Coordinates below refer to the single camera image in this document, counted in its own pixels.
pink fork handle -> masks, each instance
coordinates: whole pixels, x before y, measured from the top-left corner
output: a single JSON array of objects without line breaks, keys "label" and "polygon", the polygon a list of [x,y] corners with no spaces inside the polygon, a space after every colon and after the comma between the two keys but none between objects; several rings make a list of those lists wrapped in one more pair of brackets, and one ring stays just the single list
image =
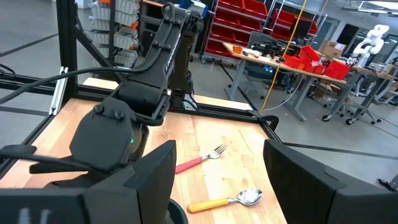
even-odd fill
[{"label": "pink fork handle", "polygon": [[193,159],[191,161],[184,162],[183,164],[180,164],[175,168],[175,173],[176,174],[181,173],[182,171],[189,169],[189,168],[201,163],[202,161],[203,161],[202,157],[199,157],[199,158]]}]

light fixture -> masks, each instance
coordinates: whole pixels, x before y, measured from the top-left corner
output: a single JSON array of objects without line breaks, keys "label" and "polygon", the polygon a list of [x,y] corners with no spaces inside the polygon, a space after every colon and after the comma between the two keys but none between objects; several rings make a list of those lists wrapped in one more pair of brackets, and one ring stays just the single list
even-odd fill
[{"label": "light fixture", "polygon": [[381,6],[381,7],[385,7],[388,9],[393,9],[393,10],[398,10],[398,4],[396,2],[377,2],[377,1],[371,1],[369,2],[371,4],[377,5],[377,6]]},{"label": "light fixture", "polygon": [[377,9],[358,9],[359,12],[373,12],[373,13],[383,13],[387,14],[387,11],[377,10]]}]

wooden tabletop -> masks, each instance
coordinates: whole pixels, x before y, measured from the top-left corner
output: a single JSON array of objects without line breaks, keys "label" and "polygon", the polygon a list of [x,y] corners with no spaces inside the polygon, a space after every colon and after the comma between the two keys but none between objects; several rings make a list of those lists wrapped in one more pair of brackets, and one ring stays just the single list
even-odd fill
[{"label": "wooden tabletop", "polygon": [[[99,78],[87,78],[84,81],[83,85],[100,87],[100,88],[105,88],[105,89],[109,89],[109,90],[114,90],[116,87],[118,87],[117,82],[109,81],[109,80],[102,80]],[[206,103],[209,105],[216,105],[216,106],[225,106],[228,108],[234,108],[234,109],[240,109],[240,110],[252,110],[250,105],[248,105],[247,103],[216,99],[216,98],[200,96],[200,95],[194,95],[193,98],[198,103]]]},{"label": "wooden tabletop", "polygon": [[329,81],[333,81],[333,82],[344,83],[344,84],[346,83],[346,81],[344,81],[344,80],[337,80],[335,78],[330,78],[327,75],[318,75],[318,74],[314,74],[314,73],[311,73],[311,72],[306,72],[306,71],[303,71],[303,70],[300,70],[300,69],[291,68],[289,66],[284,65],[283,63],[277,63],[276,60],[278,60],[279,57],[274,57],[274,59],[268,58],[269,60],[261,60],[261,58],[263,58],[263,57],[255,58],[253,55],[245,56],[243,54],[237,54],[237,53],[233,52],[232,49],[233,49],[234,45],[232,45],[232,44],[223,43],[223,45],[228,49],[228,51],[232,54],[232,56],[239,57],[241,59],[246,59],[246,60],[249,60],[249,61],[252,61],[252,62],[257,62],[257,63],[264,64],[264,65],[272,65],[272,66],[275,66],[275,67],[280,65],[280,68],[283,68],[285,70],[289,70],[289,71],[292,71],[292,72],[298,72],[300,74],[310,75],[312,77],[322,78],[324,80],[329,80]]},{"label": "wooden tabletop", "polygon": [[[226,106],[225,101],[218,102]],[[53,157],[70,155],[69,144],[82,117],[96,102],[71,99],[33,143],[36,154]],[[269,182],[262,158],[267,139],[258,124],[225,119],[167,113],[164,123],[150,127],[144,155],[169,139],[177,142],[177,164],[194,159],[220,144],[228,145],[217,160],[209,160],[177,174],[171,198],[187,213],[189,223],[286,223]],[[33,162],[17,161],[0,180],[2,188],[40,188],[50,181],[71,179],[82,172],[29,174]],[[233,203],[198,213],[188,213],[187,205],[224,197],[235,197],[246,188],[259,188],[260,201],[250,207]]]},{"label": "wooden tabletop", "polygon": [[[325,54],[320,53],[320,52],[317,52],[317,51],[316,51],[316,53],[317,53],[319,56],[325,57],[325,58],[330,59],[330,60],[332,60],[332,61],[334,61],[334,62],[346,64],[345,61],[340,60],[340,59],[338,59],[338,58],[331,57],[331,56],[325,55]],[[363,74],[365,74],[365,75],[368,75],[368,74],[372,73],[372,71],[370,71],[369,69],[367,69],[367,68],[362,68],[362,67],[359,67],[359,66],[357,66],[357,65],[354,65],[351,69],[354,70],[354,71],[363,73]],[[394,77],[393,77],[392,75],[389,75],[389,74],[384,73],[384,72],[376,72],[376,74],[377,74],[377,77],[383,78],[383,79],[386,79],[386,80],[393,80],[393,79],[394,79]]]}]

fork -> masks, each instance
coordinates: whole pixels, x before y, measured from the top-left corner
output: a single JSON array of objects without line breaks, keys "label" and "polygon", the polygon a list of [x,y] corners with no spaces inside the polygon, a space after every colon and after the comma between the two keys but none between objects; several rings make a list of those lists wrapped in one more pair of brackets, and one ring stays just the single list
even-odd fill
[{"label": "fork", "polygon": [[218,146],[212,153],[209,153],[207,155],[201,156],[199,158],[193,159],[188,162],[184,162],[183,164],[180,164],[175,168],[175,173],[176,174],[181,173],[182,171],[187,170],[188,168],[191,168],[191,167],[201,163],[205,159],[217,159],[217,158],[219,158],[221,153],[224,152],[225,149],[226,149],[226,146],[224,144],[222,144],[222,145]]}]

metal spoon bowl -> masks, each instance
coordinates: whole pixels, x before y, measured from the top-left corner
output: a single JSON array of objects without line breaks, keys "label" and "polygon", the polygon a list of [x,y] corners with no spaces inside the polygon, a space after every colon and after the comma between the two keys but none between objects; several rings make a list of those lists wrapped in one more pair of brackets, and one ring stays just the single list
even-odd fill
[{"label": "metal spoon bowl", "polygon": [[254,205],[262,196],[260,189],[245,189],[242,190],[237,198],[229,198],[228,202],[240,202],[243,205]]}]

